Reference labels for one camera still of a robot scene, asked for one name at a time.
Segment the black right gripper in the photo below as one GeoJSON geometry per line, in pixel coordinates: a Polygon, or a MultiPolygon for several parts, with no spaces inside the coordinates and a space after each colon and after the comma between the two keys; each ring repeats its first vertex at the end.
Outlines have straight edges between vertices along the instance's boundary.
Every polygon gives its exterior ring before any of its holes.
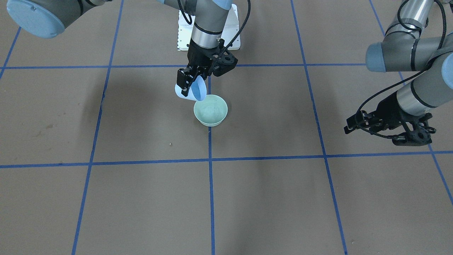
{"type": "Polygon", "coordinates": [[[212,74],[219,77],[233,70],[238,59],[224,45],[221,39],[215,48],[203,48],[192,39],[188,48],[188,66],[177,71],[177,86],[183,97],[188,97],[191,84],[197,77],[206,80],[212,74]]]}

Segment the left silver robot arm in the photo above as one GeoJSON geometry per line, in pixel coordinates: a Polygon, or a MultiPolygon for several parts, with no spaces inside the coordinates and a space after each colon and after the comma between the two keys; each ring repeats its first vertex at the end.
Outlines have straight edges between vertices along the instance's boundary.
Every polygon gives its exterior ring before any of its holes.
{"type": "Polygon", "coordinates": [[[415,72],[403,87],[380,101],[373,112],[362,110],[346,120],[345,134],[363,130],[389,139],[396,146],[424,146],[436,129],[429,126],[430,110],[452,100],[452,33],[447,33],[443,0],[403,0],[382,42],[367,49],[372,72],[415,72]],[[441,11],[440,37],[422,38],[434,4],[441,11]]]}

